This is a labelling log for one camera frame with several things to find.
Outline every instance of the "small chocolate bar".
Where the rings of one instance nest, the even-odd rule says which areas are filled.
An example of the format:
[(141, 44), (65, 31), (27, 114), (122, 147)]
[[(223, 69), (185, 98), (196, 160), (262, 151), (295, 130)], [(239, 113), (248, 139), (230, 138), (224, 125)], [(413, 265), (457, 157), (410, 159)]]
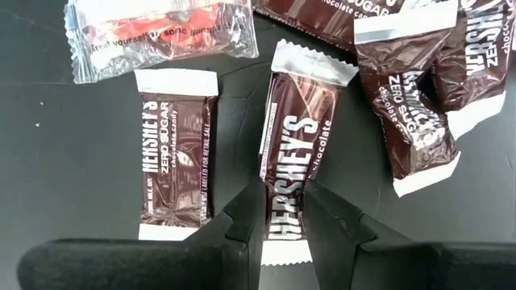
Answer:
[[(399, 196), (448, 178), (459, 160), (446, 115), (417, 87), (456, 25), (456, 8), (449, 0), (355, 21), (360, 79), (381, 120)], [(406, 25), (424, 18), (439, 21)]]
[(456, 139), (500, 113), (513, 33), (512, 1), (460, 1), (457, 26), (433, 68), (439, 104)]
[(358, 69), (282, 40), (272, 71), (260, 146), (267, 194), (262, 264), (302, 263), (311, 260), (302, 221), (303, 188), (318, 172), (340, 90)]
[(215, 72), (135, 71), (142, 112), (144, 204), (139, 239), (183, 240), (211, 218)]
[(353, 20), (396, 14), (420, 3), (417, 0), (256, 0), (253, 8), (262, 15), (354, 52)]

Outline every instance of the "black table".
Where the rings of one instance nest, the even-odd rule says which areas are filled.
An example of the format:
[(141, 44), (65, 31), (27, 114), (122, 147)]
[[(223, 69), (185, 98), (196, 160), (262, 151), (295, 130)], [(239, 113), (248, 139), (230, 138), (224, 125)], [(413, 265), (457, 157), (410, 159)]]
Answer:
[[(17, 288), (24, 251), (57, 238), (136, 238), (142, 202), (141, 100), (133, 74), (74, 85), (65, 0), (0, 4), (0, 288)], [(214, 204), (219, 211), (256, 172), (276, 42), (348, 56), (263, 19), (260, 58), (211, 56), (158, 67), (209, 69), (218, 105)], [(513, 242), (516, 81), (501, 114), (463, 136), (454, 175), (398, 198), (377, 117), (355, 79), (341, 98), (318, 180), (417, 240)], [(315, 289), (311, 264), (263, 267), (263, 289)]]

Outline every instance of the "white wrapper end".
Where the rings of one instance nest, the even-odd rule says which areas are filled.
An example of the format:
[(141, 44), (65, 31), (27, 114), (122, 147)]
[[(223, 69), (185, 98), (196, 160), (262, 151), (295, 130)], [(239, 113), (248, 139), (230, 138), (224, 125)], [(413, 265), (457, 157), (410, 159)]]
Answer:
[(355, 44), (397, 39), (454, 27), (457, 22), (457, 7), (457, 0), (448, 0), (413, 10), (403, 10), (398, 14), (355, 19)]
[(457, 140), (479, 122), (500, 113), (505, 99), (506, 92), (504, 91), (497, 96), (472, 102), (460, 110), (447, 112), (448, 125), (453, 137)]
[(261, 264), (279, 266), (312, 261), (308, 241), (264, 241)]
[(399, 197), (403, 197), (408, 193), (413, 193), (419, 189), (423, 189), (426, 186), (438, 183), (441, 180), (445, 180), (452, 175), (459, 162), (460, 152), (457, 157), (449, 164), (441, 165), (435, 168), (423, 170), (411, 174), (402, 180), (394, 178), (393, 187), (394, 191)]
[(271, 69), (273, 72), (292, 73), (343, 87), (347, 86), (358, 72), (358, 68), (352, 64), (300, 45), (287, 43), (284, 39), (276, 46)]
[(137, 69), (135, 75), (141, 93), (218, 96), (216, 72), (179, 68)]
[(197, 230), (180, 226), (139, 224), (138, 239), (144, 241), (182, 241)]

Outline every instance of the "wrapped candy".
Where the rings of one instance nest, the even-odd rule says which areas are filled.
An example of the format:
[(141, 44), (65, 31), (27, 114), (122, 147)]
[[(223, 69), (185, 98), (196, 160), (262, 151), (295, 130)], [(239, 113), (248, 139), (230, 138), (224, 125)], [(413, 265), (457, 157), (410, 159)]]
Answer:
[(166, 60), (258, 57), (249, 0), (69, 0), (64, 14), (78, 84)]

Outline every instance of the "candy wrapper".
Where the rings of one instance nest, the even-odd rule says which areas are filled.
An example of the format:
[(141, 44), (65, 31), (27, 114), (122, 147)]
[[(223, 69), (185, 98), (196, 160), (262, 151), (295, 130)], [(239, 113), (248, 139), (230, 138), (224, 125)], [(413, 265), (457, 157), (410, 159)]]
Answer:
[(137, 70), (135, 75), (144, 101), (139, 239), (181, 241), (211, 219), (210, 136), (217, 74), (169, 68)]
[(74, 81), (100, 81), (166, 60), (258, 57), (249, 0), (69, 0)]
[(448, 178), (460, 157), (446, 115), (417, 87), (452, 33), (456, 12), (457, 1), (449, 0), (355, 20), (360, 79), (382, 123), (398, 196)]
[(279, 22), (355, 51), (353, 20), (396, 14), (434, 0), (255, 0), (253, 8)]
[(267, 194), (262, 264), (311, 261), (302, 193), (329, 142), (340, 91), (358, 69), (282, 40), (274, 53), (260, 146)]
[(500, 113), (513, 29), (512, 1), (460, 2), (457, 26), (433, 68), (437, 96), (456, 139)]

